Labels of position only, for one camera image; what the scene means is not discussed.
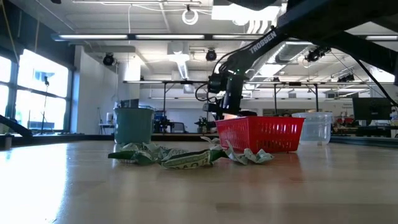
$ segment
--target green cup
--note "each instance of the green cup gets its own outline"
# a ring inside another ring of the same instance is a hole
[[[153,132],[154,111],[144,108],[115,108],[117,144],[150,143]]]

